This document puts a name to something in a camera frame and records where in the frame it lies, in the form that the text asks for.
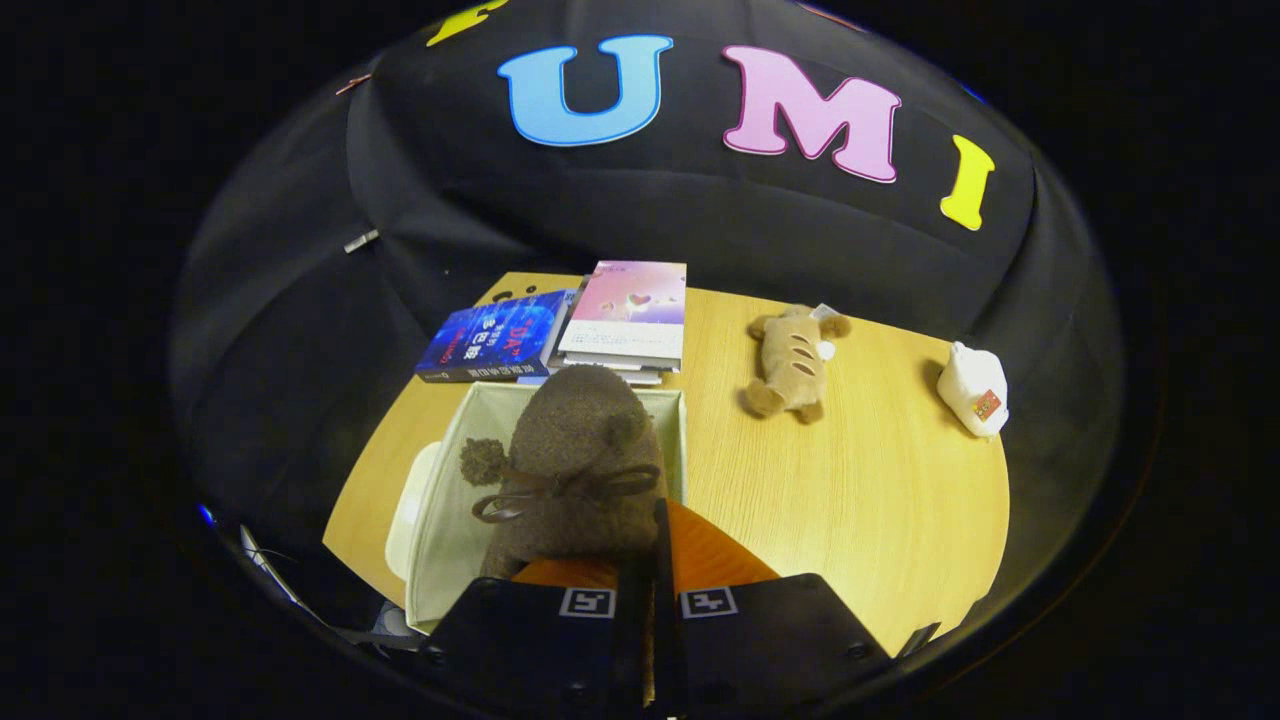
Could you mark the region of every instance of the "white plush toy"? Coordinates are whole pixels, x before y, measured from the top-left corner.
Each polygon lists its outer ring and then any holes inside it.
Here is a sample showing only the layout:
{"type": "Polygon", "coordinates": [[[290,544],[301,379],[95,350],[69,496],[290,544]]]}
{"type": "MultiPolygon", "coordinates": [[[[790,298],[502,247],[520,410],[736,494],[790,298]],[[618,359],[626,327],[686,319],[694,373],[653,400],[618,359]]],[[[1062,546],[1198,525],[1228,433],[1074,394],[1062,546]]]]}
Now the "white plush toy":
{"type": "Polygon", "coordinates": [[[951,361],[938,377],[938,395],[978,437],[995,436],[1009,420],[1005,369],[1000,357],[986,350],[952,343],[951,361]]]}

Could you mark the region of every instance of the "plush bear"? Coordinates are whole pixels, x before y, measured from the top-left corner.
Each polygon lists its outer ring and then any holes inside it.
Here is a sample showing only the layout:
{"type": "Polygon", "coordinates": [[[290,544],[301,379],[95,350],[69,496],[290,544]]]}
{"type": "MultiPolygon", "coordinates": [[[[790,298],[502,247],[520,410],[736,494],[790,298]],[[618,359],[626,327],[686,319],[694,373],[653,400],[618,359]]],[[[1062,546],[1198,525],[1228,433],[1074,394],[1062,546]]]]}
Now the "plush bear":
{"type": "Polygon", "coordinates": [[[751,380],[745,391],[746,406],[756,415],[795,410],[804,423],[822,419],[827,374],[818,343],[849,334],[852,323],[838,313],[827,313],[822,320],[812,314],[813,307],[791,305],[781,316],[762,315],[748,328],[762,341],[764,365],[765,379],[751,380]]]}
{"type": "Polygon", "coordinates": [[[502,483],[472,515],[495,523],[480,574],[509,579],[544,557],[621,559],[652,550],[654,501],[666,497],[663,455],[640,398],[613,370],[559,370],[516,421],[509,456],[468,438],[462,477],[502,483]]]}

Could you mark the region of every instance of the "blue letter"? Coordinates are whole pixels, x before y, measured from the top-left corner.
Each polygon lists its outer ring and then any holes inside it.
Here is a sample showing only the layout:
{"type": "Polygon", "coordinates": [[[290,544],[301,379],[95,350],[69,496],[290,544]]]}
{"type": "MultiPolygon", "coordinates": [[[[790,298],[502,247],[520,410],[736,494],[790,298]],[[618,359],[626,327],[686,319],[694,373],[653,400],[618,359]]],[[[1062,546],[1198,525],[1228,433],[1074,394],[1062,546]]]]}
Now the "blue letter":
{"type": "Polygon", "coordinates": [[[512,58],[498,68],[511,86],[516,131],[540,145],[572,147],[626,137],[658,114],[662,83],[658,55],[675,42],[660,35],[625,35],[600,44],[618,59],[618,102],[602,113],[575,113],[564,104],[564,63],[577,50],[548,47],[512,58]]]}

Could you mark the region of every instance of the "ribbon bow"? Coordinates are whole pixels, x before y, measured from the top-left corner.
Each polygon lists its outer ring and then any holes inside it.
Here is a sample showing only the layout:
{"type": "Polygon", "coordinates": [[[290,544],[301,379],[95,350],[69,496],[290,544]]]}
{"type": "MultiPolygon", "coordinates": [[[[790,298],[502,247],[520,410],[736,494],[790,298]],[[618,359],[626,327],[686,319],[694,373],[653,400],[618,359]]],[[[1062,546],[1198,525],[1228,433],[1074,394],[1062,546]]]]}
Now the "ribbon bow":
{"type": "Polygon", "coordinates": [[[471,506],[471,514],[483,523],[506,523],[520,518],[525,510],[548,497],[577,496],[599,503],[609,497],[637,495],[653,489],[658,484],[662,470],[657,465],[631,465],[612,473],[591,474],[586,471],[572,475],[535,475],[507,466],[500,470],[503,478],[512,486],[525,489],[488,495],[471,506]],[[639,474],[637,479],[618,480],[618,478],[639,474]],[[485,511],[490,505],[502,501],[502,507],[485,511]]]}

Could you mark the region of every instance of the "black cloth backdrop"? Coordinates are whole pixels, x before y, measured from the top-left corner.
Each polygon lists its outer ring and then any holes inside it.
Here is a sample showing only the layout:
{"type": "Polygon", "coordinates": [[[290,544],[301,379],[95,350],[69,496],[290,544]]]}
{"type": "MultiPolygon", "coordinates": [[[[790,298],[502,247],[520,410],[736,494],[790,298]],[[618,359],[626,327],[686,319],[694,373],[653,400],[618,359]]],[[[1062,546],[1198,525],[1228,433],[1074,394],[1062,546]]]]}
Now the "black cloth backdrop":
{"type": "Polygon", "coordinates": [[[280,569],[321,616],[361,624],[380,602],[320,539],[439,323],[504,272],[584,273],[602,258],[687,261],[695,287],[827,302],[1000,355],[1011,523],[986,610],[1046,568],[1107,468],[1124,345],[1088,223],[1028,138],[892,42],[786,3],[511,3],[425,47],[438,27],[334,78],[264,138],[210,206],[174,313],[170,387],[200,491],[300,560],[280,569]],[[500,63],[572,45],[567,102],[602,110],[617,70],[595,46],[631,33],[675,40],[648,127],[572,149],[516,133],[500,63]],[[901,96],[897,182],[836,168],[841,136],[815,160],[794,140],[777,156],[726,147],[733,44],[791,56],[823,95],[861,77],[901,96]],[[951,132],[998,168],[977,232],[937,210],[951,132]]]}

